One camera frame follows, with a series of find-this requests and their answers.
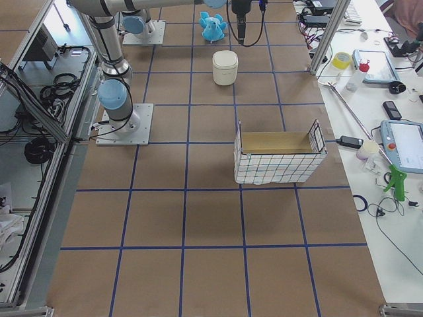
white table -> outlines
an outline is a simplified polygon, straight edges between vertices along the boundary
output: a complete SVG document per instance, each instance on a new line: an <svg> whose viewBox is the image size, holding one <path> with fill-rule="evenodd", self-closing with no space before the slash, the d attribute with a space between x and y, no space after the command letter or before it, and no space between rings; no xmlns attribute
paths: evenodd
<svg viewBox="0 0 423 317"><path fill-rule="evenodd" d="M363 19L363 24L355 28L390 30L374 0L354 0L354 5ZM336 33L331 44L333 53L352 54L352 51L357 48L388 51L383 41L383 37L387 35L386 32L367 31L366 41L360 37L360 34L361 32L358 31L349 34ZM391 56L391 60L395 67L410 66L407 58ZM407 91L400 95L390 94L387 88L374 88L369 85L363 85L355 93L348 92L344 87L353 73L352 66L342 71L340 77L336 78L339 72L328 65L319 82L337 81L338 90L368 130L379 126L382 120L389 119L382 108L382 103L387 100L395 102L403 118L423 122L423 103L418 98L419 94L423 94L423 78L418 77L414 70L398 71L401 81L407 86ZM320 85L320 88L335 137L347 135L366 139L358 124L333 92L323 85ZM382 178L364 168L364 163L356 158L355 150L339 147L339 151L352 193L364 196L369 203L379 203L385 194L383 188L375 184L375 179L378 178L380 181ZM387 164L381 158L377 160L382 166L383 175L388 171ZM406 196L423 206L423 192L418 189L423 186L423 175L408 174L404 184ZM358 209L363 207L359 199L356 200L356 205ZM423 271L423 207L409 207L407 201L403 205L404 217L398 213L387 213L386 216L379 218L379 224L397 246ZM385 300L388 303L423 303L423 275L419 274L382 235L377 228L375 218L364 211L360 213L360 220Z"/></svg>

rectangular storage basket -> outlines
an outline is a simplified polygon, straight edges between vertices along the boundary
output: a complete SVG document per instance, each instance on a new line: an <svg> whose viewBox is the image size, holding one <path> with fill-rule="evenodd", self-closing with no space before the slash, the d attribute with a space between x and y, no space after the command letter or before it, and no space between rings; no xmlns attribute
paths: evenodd
<svg viewBox="0 0 423 317"><path fill-rule="evenodd" d="M322 163L327 149L318 120L299 133L242 133L239 122L234 154L236 183L301 183Z"/></svg>

white cup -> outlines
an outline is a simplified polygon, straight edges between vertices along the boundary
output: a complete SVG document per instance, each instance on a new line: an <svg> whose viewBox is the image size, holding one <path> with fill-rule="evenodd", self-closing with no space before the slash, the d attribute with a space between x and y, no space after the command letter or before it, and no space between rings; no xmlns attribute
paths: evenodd
<svg viewBox="0 0 423 317"><path fill-rule="evenodd" d="M365 140L363 145L358 149L356 156L359 160L367 160L374 154L379 152L379 144L373 140Z"/></svg>

person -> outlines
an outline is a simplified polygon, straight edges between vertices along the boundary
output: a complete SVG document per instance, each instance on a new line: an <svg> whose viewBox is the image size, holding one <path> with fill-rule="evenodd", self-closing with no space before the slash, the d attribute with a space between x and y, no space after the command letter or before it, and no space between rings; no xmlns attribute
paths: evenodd
<svg viewBox="0 0 423 317"><path fill-rule="evenodd" d="M405 28L408 36L416 38L418 24L423 22L423 0L394 0L393 8L386 15Z"/></svg>

green clamp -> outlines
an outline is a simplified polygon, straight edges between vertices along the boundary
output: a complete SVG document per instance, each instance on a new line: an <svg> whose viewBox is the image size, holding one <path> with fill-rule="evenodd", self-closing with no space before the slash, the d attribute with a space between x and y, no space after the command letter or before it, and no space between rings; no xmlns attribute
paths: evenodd
<svg viewBox="0 0 423 317"><path fill-rule="evenodd" d="M395 198L398 201L405 200L405 192L404 192L404 180L407 177L407 174L401 172L395 165L390 165L389 169L391 170L391 180L388 183L388 186L383 190L385 193L394 187L395 189Z"/></svg>

